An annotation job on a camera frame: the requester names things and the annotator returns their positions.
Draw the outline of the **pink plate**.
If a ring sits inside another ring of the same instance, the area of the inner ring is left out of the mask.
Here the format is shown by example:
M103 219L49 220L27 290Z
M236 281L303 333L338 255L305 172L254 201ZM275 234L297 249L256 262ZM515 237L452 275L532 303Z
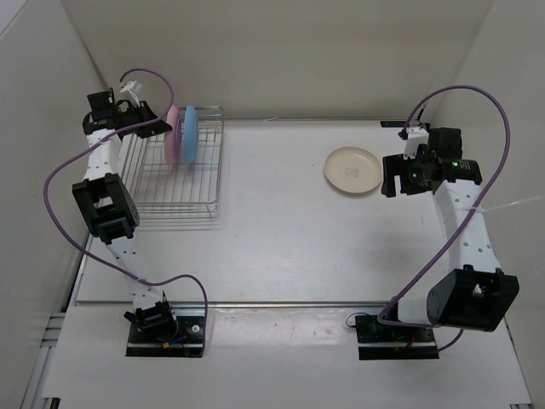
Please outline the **pink plate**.
M178 163L181 151L181 119L178 107L174 105L170 107L166 123L171 126L171 130L164 134L164 155L166 163L174 165Z

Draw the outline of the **blue plate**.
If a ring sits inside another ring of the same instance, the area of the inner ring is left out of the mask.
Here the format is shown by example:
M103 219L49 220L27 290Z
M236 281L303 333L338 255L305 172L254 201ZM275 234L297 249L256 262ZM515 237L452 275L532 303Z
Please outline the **blue plate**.
M198 113L195 107L187 106L183 123L183 160L194 163L198 149Z

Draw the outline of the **cream plate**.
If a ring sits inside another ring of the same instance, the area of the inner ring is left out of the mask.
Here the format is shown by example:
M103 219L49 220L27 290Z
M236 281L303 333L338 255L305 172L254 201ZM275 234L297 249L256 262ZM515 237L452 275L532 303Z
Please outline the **cream plate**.
M340 147L324 161L324 176L342 193L363 195L382 183L382 165L374 154L361 147Z

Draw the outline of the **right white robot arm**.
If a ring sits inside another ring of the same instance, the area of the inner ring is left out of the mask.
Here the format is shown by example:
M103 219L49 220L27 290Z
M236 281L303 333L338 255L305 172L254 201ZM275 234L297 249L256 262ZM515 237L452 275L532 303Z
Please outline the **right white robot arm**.
M493 332L519 293L492 249L478 200L484 193L479 165L462 156L462 132L453 128L401 130L404 152L382 160L381 192L430 193L446 240L448 267L431 272L421 292L404 290L377 316L383 332L400 341L413 327L447 326Z

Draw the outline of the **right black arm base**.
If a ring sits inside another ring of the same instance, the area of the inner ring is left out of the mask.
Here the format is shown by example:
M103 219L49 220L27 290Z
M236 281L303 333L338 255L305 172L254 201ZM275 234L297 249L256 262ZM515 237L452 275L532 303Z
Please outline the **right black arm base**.
M359 360L436 360L439 349L430 329L383 325L375 315L356 313L345 324L356 331Z

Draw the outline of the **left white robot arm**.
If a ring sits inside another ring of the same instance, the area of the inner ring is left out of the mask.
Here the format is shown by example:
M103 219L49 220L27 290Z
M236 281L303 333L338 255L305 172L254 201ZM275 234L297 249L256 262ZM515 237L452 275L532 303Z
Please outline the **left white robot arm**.
M91 111L84 117L83 131L93 152L89 155L83 180L72 185L72 194L91 235L100 239L114 256L116 266L126 272L133 310L125 318L143 334L168 342L177 334L179 321L163 290L145 283L135 241L140 216L119 175L118 157L126 135L148 138L168 133L173 126L161 119L135 130L123 130L121 135L104 141L103 138L114 130L157 116L145 101L116 101L112 89L90 94L87 98Z

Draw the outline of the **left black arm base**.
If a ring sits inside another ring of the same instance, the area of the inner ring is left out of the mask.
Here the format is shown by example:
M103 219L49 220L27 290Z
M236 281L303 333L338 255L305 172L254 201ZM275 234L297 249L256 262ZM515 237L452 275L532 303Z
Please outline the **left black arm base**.
M204 356L204 316L187 311L176 314L176 323L160 332L143 330L131 323L125 348L127 357L202 358Z

